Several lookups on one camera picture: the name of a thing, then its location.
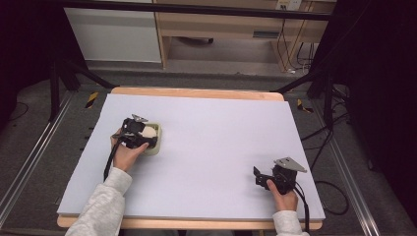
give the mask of wooden desk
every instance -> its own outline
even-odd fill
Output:
[[[230,99],[254,99],[254,100],[278,100],[283,101],[279,93],[243,91],[243,90],[208,90],[208,89],[185,89],[185,88],[115,88],[112,93],[140,94],[157,96],[183,96],[204,98],[230,98]],[[58,225],[70,227],[76,220],[76,215],[59,215]],[[321,220],[311,221],[312,230],[320,229],[323,225]],[[172,220],[172,219],[146,219],[124,218],[122,228],[148,228],[148,229],[236,229],[236,230],[273,230],[275,227],[270,221],[246,221],[246,220]]]
[[[276,0],[153,0],[153,3],[203,5],[238,7],[253,9],[276,9]],[[335,0],[307,0],[302,1],[298,11],[330,13]],[[286,71],[298,49],[300,42],[320,42],[326,29],[327,22],[286,20],[284,29],[283,19],[213,16],[177,13],[155,13],[156,27],[159,37],[159,49],[163,68],[167,66],[167,59],[172,36],[206,37],[206,38],[236,38],[268,40],[272,44],[281,71]],[[283,37],[259,38],[254,32],[284,31]]]

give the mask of hand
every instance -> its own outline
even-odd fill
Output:
[[[298,197],[294,191],[291,190],[286,195],[281,195],[271,180],[267,180],[267,184],[273,198],[275,199],[276,211],[297,210]]]
[[[113,137],[111,137],[110,139],[111,146],[115,146],[117,144],[117,140]],[[136,158],[138,158],[139,154],[144,152],[148,146],[149,144],[145,143],[140,147],[130,149],[123,145],[119,145],[119,148],[117,149],[113,157],[113,166],[125,172],[128,172],[128,170],[130,170],[130,168],[135,163]]]

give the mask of sleeve cuff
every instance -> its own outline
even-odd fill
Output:
[[[298,235],[303,232],[301,230],[297,212],[294,210],[281,210],[275,213],[272,217],[278,234],[289,233]]]
[[[127,174],[125,171],[118,169],[116,167],[111,168],[110,174],[108,175],[107,179],[104,181],[105,186],[114,188],[122,196],[126,193],[126,191],[129,189],[131,184],[132,184],[132,177],[129,174]]]

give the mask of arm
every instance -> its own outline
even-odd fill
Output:
[[[111,143],[115,145],[116,140],[111,139]],[[95,188],[79,218],[68,229],[66,235],[118,235],[125,210],[123,195],[132,183],[132,177],[127,171],[148,145],[143,144],[135,149],[119,146],[109,176],[103,184]]]
[[[277,236],[308,236],[309,234],[301,230],[300,222],[297,217],[298,198],[294,191],[281,195],[272,181],[267,180],[270,192],[275,200],[277,213],[273,217],[273,223]]]

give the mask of white cabinet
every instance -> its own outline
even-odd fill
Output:
[[[65,12],[86,60],[161,62],[154,13],[70,8]]]

